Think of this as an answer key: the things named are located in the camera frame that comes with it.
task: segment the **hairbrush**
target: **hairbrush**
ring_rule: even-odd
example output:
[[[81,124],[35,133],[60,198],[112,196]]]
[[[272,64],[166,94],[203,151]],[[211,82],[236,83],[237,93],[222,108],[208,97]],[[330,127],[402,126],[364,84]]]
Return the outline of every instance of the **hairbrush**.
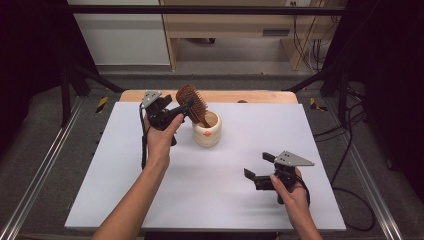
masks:
[[[206,102],[203,100],[202,96],[200,96],[197,89],[191,85],[191,84],[185,84],[182,86],[176,94],[177,102],[180,105],[186,104],[191,99],[194,100],[194,105],[190,107],[190,114],[188,117],[191,119],[191,121],[195,124],[202,123],[205,128],[210,128],[208,122],[206,122],[205,115],[206,115],[206,108],[208,107],[206,105]]]

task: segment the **white cup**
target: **white cup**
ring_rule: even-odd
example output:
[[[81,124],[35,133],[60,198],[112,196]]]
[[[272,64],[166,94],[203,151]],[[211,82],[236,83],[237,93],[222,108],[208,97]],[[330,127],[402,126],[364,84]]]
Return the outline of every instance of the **white cup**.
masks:
[[[206,122],[211,126],[206,128],[203,123],[193,123],[193,139],[202,147],[213,147],[221,139],[221,117],[211,111],[206,111]]]

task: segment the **silver metal bracket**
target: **silver metal bracket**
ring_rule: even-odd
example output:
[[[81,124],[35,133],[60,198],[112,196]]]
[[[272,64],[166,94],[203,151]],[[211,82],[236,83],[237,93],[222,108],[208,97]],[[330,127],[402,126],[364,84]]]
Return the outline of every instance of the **silver metal bracket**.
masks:
[[[289,166],[289,167],[296,167],[296,166],[314,166],[315,163],[300,157],[294,153],[291,153],[289,151],[284,151],[280,155],[278,155],[275,160],[275,163]]]
[[[150,91],[146,90],[144,93],[143,102],[141,103],[141,108],[146,109],[150,104],[152,104],[156,99],[162,95],[160,91]]]

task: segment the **floor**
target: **floor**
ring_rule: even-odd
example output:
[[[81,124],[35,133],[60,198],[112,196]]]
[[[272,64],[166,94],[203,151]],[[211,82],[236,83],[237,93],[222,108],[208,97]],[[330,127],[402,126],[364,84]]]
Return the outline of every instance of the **floor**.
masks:
[[[280,42],[275,39],[217,39],[214,44],[206,39],[185,39],[180,45],[175,71],[166,66],[99,66],[99,70],[105,78],[123,88],[178,89],[183,83],[190,82],[199,89],[278,91],[313,74],[306,67],[293,72],[283,53]],[[60,89],[51,89],[34,97],[30,114],[0,162],[0,193],[7,196],[1,200],[2,233],[5,233],[9,220],[14,220],[16,231],[12,232],[19,232],[19,239],[86,239],[90,236],[91,233],[64,229],[63,223],[96,150],[96,141],[101,138],[108,114],[113,102],[119,99],[119,94],[111,93],[90,80],[89,84],[93,90],[88,98],[73,98],[73,104],[81,108],[72,129],[66,133],[61,133],[59,128]],[[313,133],[337,125],[337,119],[333,116],[337,96],[322,98],[318,91],[321,84],[314,83],[296,94],[304,105]],[[363,91],[360,84],[351,84],[357,91]],[[99,99],[105,95],[109,97],[109,103],[102,113],[95,113]],[[321,110],[327,108],[328,111],[311,108],[311,98],[316,100],[316,106]],[[377,215],[376,224],[367,231],[348,227],[346,232],[323,233],[325,238],[424,239],[424,230],[420,227],[424,221],[422,202],[414,195],[402,173],[387,168],[385,154],[366,121],[358,122],[353,133],[354,145],[350,148],[337,183],[366,199],[366,203],[371,203]],[[58,151],[51,153],[51,144],[59,135],[63,137],[64,145],[55,146]],[[329,141],[316,139],[329,178],[333,176],[349,139],[347,134],[336,135]],[[46,174],[38,171],[40,166],[44,166]],[[40,184],[34,186],[31,184],[33,180]],[[28,197],[26,192],[31,193],[33,198]],[[345,220],[356,227],[367,228],[371,216],[359,198],[351,198],[349,193],[343,191],[335,191],[335,194],[340,200]],[[22,199],[27,201],[27,206],[19,204]],[[23,217],[14,215],[14,212],[22,213]],[[178,238],[179,234],[173,233],[168,237]],[[249,239],[252,236],[220,237]],[[284,233],[282,237],[296,239],[293,233]],[[13,238],[2,236],[1,239]]]

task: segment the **wall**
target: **wall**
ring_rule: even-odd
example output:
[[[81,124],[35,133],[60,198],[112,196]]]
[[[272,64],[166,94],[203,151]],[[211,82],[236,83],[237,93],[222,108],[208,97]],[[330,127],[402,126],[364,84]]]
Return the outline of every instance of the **wall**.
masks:
[[[159,5],[157,0],[68,0],[69,4]],[[96,65],[169,65],[160,15],[75,14]]]

